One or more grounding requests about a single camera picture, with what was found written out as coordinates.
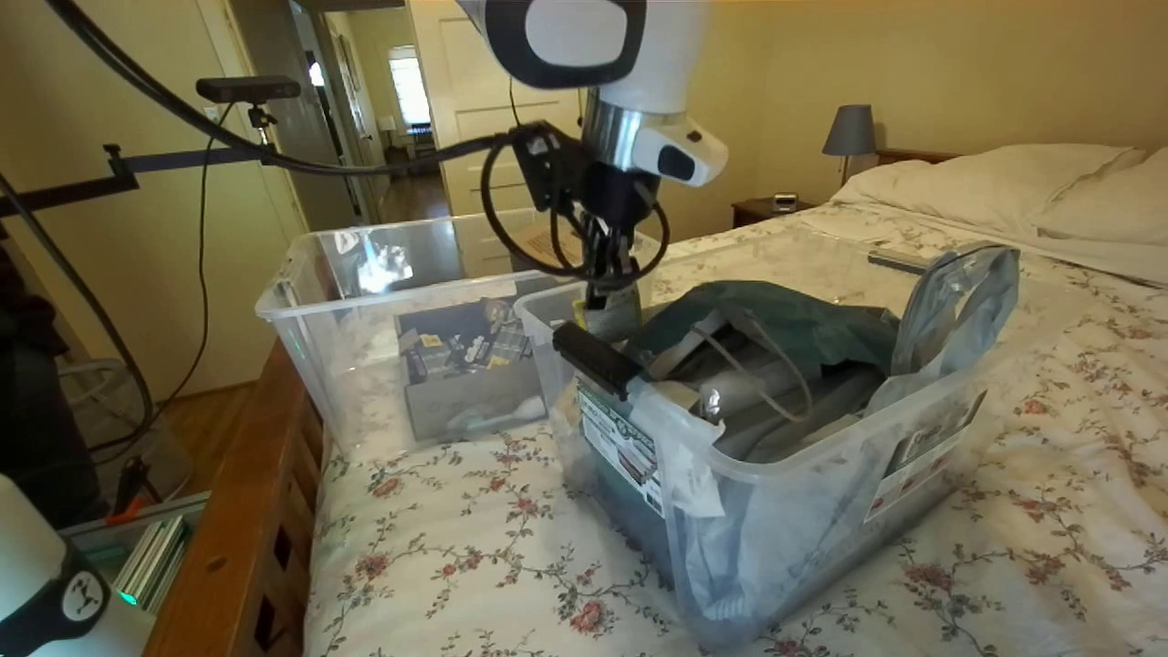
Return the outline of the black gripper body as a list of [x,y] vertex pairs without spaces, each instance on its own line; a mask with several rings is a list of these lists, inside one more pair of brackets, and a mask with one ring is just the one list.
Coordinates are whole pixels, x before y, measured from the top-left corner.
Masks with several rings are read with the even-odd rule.
[[551,221],[551,257],[541,264],[614,279],[614,261],[633,252],[634,226],[656,210],[656,178],[599,161],[548,122],[512,127],[506,146],[532,204]]

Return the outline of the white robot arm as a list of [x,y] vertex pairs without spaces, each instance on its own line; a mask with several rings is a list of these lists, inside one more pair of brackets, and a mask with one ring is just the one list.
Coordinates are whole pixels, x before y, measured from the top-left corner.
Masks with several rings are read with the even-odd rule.
[[582,87],[582,133],[515,126],[529,199],[551,215],[548,273],[586,285],[586,306],[633,290],[661,257],[633,257],[634,226],[664,221],[656,188],[707,188],[731,149],[685,118],[707,0],[456,0],[493,59],[527,87]]

